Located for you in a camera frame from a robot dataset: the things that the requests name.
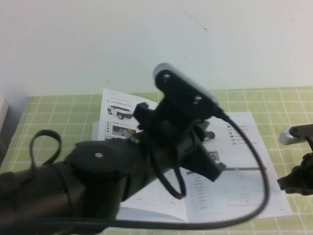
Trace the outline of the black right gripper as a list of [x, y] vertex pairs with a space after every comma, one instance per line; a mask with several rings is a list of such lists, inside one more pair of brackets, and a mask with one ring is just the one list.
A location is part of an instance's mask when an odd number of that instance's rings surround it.
[[309, 196], [310, 190], [313, 189], [313, 154], [304, 155], [301, 164], [294, 167], [292, 173], [293, 175], [277, 179], [279, 188], [287, 194]]

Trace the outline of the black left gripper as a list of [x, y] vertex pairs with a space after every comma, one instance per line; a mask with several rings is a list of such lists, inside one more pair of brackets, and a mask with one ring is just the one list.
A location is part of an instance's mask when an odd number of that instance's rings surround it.
[[171, 148], [171, 156], [182, 168], [214, 182], [226, 169], [224, 163], [215, 162], [205, 150], [203, 141], [209, 122], [194, 119], [177, 108], [149, 108], [146, 102], [137, 104], [134, 118], [138, 129], [144, 130], [161, 146]]

